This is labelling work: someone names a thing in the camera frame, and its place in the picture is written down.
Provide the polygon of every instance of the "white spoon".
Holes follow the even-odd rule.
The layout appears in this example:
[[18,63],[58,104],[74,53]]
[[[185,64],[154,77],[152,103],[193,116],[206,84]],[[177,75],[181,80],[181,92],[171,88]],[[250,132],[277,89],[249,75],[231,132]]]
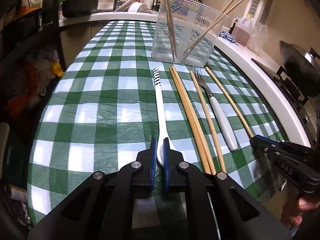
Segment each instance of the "white spoon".
[[[159,122],[159,140],[157,146],[157,160],[162,167],[164,167],[164,159],[163,159],[163,140],[168,137],[167,125],[165,123],[165,114],[164,114],[164,106],[163,106],[163,98],[162,98],[162,90],[161,90],[161,82],[160,82],[160,74],[157,68],[153,69],[153,78],[155,81],[155,91],[156,91],[156,102],[157,102],[157,111],[158,111],[158,122]],[[172,144],[172,141],[169,138],[170,149],[176,150]]]

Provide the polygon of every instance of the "fork handle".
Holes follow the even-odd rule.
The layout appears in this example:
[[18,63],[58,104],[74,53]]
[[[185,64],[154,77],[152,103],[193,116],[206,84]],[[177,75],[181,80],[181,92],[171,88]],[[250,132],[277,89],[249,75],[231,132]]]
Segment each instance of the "fork handle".
[[227,116],[225,115],[218,101],[212,94],[209,95],[209,101],[229,149],[231,151],[236,150],[238,148],[236,137],[233,133],[233,130],[231,128],[231,125],[229,123]]

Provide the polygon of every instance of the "silver rivet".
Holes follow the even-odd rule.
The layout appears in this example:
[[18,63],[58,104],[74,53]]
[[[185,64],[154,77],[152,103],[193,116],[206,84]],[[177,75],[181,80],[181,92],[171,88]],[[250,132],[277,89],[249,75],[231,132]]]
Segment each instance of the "silver rivet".
[[186,163],[186,162],[180,162],[179,163],[179,167],[180,168],[183,168],[183,169],[186,169],[189,167],[189,163]]
[[226,175],[224,172],[219,172],[219,173],[217,174],[217,177],[218,177],[219,179],[224,180],[224,179],[227,178],[227,175]]
[[93,177],[94,177],[95,179],[101,179],[101,178],[103,177],[103,173],[100,172],[100,171],[95,172],[95,173],[93,174]]
[[133,162],[133,163],[131,163],[131,167],[135,168],[135,169],[140,168],[141,167],[141,163],[140,162]]

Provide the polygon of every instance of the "green and white tablecloth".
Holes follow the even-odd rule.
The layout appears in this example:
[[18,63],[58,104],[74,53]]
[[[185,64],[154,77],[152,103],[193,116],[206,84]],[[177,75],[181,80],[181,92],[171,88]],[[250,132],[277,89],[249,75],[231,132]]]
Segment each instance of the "green and white tablecloth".
[[[151,57],[156,24],[114,21],[107,24],[79,53],[45,107],[34,139],[28,174],[29,215],[39,222],[94,171],[111,173],[136,159],[158,138],[153,68],[160,70],[168,134],[185,161],[201,167],[195,141],[169,72],[170,63]],[[217,171],[220,169],[204,111],[193,85],[192,67],[174,64],[193,102]],[[282,140],[276,122],[257,93],[218,51],[208,66],[244,114],[251,131]],[[227,99],[211,77],[202,75],[226,113],[238,150],[230,152],[218,133],[227,172],[254,198],[264,202],[282,179],[252,152],[249,137]],[[157,164],[157,188],[137,199],[132,228],[185,225],[183,194],[164,195],[162,169]]]

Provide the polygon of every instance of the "air vent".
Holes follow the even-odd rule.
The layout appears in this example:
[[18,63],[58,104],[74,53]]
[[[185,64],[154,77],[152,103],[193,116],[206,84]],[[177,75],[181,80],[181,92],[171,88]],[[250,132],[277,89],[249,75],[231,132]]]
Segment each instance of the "air vent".
[[268,19],[268,16],[269,16],[269,13],[271,10],[272,3],[273,3],[273,0],[267,0],[267,2],[266,2],[266,5],[263,9],[263,12],[262,12],[262,15],[261,15],[261,18],[259,21],[262,25],[266,24],[266,21]]
[[249,12],[248,12],[249,14],[252,15],[252,18],[254,18],[254,16],[256,15],[259,3],[260,3],[260,0],[252,0],[252,4],[251,4]]

